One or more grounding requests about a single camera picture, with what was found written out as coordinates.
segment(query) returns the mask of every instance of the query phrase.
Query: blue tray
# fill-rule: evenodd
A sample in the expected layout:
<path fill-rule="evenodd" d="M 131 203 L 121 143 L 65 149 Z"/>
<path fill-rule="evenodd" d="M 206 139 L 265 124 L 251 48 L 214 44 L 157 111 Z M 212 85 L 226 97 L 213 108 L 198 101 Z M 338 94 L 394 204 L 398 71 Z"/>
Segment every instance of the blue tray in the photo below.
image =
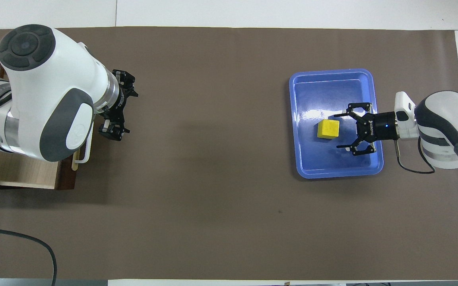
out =
<path fill-rule="evenodd" d="M 289 80 L 291 113 L 293 116 L 296 169 L 307 179 L 361 176 L 377 174 L 383 169 L 383 150 L 375 142 L 376 152 L 353 156 L 336 145 L 351 144 L 356 139 L 356 121 L 351 117 L 332 118 L 345 112 L 351 102 L 371 102 L 377 113 L 374 81 L 364 69 L 299 72 Z M 355 109 L 362 116 L 363 109 Z M 318 124 L 323 119 L 340 121 L 335 139 L 317 137 Z M 359 150 L 367 147 L 363 142 Z"/>

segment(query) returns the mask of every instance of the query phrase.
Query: brown mat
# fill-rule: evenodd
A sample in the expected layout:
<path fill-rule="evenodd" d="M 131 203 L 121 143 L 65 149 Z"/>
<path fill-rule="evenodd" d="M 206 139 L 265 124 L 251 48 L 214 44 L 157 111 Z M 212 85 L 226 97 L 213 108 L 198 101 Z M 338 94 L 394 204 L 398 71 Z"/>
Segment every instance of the brown mat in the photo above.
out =
<path fill-rule="evenodd" d="M 458 279 L 458 170 L 406 172 L 385 142 L 380 174 L 301 179 L 287 85 L 365 68 L 381 112 L 397 91 L 458 91 L 453 31 L 62 31 L 140 97 L 122 142 L 94 136 L 76 190 L 0 191 L 0 228 L 50 243 L 59 278 Z M 402 154 L 427 168 L 415 141 Z M 50 277 L 47 253 L 0 236 L 0 277 Z"/>

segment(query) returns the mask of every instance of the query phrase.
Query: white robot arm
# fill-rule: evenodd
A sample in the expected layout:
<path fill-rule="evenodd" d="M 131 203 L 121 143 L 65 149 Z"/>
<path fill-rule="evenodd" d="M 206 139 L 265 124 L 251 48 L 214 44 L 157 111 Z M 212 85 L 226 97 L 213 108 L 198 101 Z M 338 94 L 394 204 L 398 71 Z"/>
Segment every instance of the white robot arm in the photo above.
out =
<path fill-rule="evenodd" d="M 458 92 L 436 92 L 417 106 L 405 92 L 398 92 L 394 112 L 367 113 L 361 117 L 353 112 L 354 107 L 367 107 L 369 104 L 349 103 L 345 113 L 335 115 L 355 118 L 358 132 L 358 138 L 351 145 L 341 145 L 338 148 L 347 148 L 353 155 L 359 156 L 375 152 L 371 145 L 367 150 L 358 150 L 357 146 L 363 141 L 372 144 L 377 140 L 391 139 L 396 142 L 400 164 L 397 141 L 419 137 L 421 156 L 431 167 L 458 168 Z M 430 174 L 434 169 L 432 172 L 413 172 Z"/>
<path fill-rule="evenodd" d="M 0 150 L 46 161 L 75 152 L 91 132 L 95 114 L 106 119 L 99 133 L 120 141 L 122 110 L 137 96 L 135 78 L 109 72 L 83 43 L 43 25 L 25 25 L 0 41 Z"/>

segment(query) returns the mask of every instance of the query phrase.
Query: black cable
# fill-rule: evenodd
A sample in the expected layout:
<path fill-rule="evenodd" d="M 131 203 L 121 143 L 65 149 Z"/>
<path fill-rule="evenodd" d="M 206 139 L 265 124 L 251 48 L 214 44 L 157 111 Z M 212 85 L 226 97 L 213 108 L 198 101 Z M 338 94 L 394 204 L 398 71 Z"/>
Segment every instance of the black cable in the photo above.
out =
<path fill-rule="evenodd" d="M 353 284 L 351 286 L 358 286 L 358 285 L 363 285 L 365 284 L 365 286 L 369 286 L 368 283 L 358 283 L 358 284 Z M 383 283 L 383 282 L 379 282 L 379 284 L 383 284 L 384 286 L 391 286 L 391 283 L 390 282 L 386 282 L 386 283 Z"/>
<path fill-rule="evenodd" d="M 54 255 L 54 251 L 52 251 L 52 248 L 47 243 L 43 242 L 42 240 L 40 240 L 40 239 L 38 239 L 36 237 L 32 237 L 32 236 L 29 236 L 29 235 L 21 234 L 19 232 L 11 232 L 9 230 L 0 230 L 0 234 L 11 235 L 11 236 L 16 236 L 16 237 L 29 239 L 29 240 L 34 241 L 36 243 L 39 243 L 43 247 L 47 248 L 47 250 L 49 251 L 50 257 L 52 258 L 52 282 L 51 282 L 51 286 L 56 285 L 56 277 L 58 276 L 58 265 L 56 264 L 56 255 Z"/>
<path fill-rule="evenodd" d="M 423 159 L 423 161 L 425 161 L 425 163 L 427 163 L 427 165 L 429 165 L 429 167 L 431 168 L 431 170 L 427 172 L 411 170 L 409 168 L 404 167 L 404 165 L 402 165 L 402 163 L 400 162 L 400 152 L 398 150 L 398 141 L 397 140 L 394 140 L 394 141 L 395 141 L 396 154 L 397 154 L 397 163 L 400 167 L 402 167 L 402 169 L 409 171 L 409 172 L 414 172 L 416 174 L 433 174 L 436 171 L 436 169 L 432 167 L 432 165 L 427 161 L 427 159 L 425 159 L 425 156 L 423 155 L 423 152 L 421 151 L 420 137 L 418 137 L 418 152 L 420 153 L 420 156 Z"/>
<path fill-rule="evenodd" d="M 5 96 L 4 98 L 0 99 L 0 107 L 10 101 L 12 99 L 12 94 L 10 93 L 8 96 Z"/>

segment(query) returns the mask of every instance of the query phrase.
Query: yellow sponge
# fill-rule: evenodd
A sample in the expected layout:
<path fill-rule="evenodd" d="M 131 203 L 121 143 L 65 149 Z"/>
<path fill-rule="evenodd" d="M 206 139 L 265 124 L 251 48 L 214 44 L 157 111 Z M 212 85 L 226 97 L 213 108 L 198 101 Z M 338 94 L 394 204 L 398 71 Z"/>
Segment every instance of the yellow sponge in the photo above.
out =
<path fill-rule="evenodd" d="M 318 126 L 318 137 L 333 139 L 338 137 L 338 121 L 323 119 Z"/>

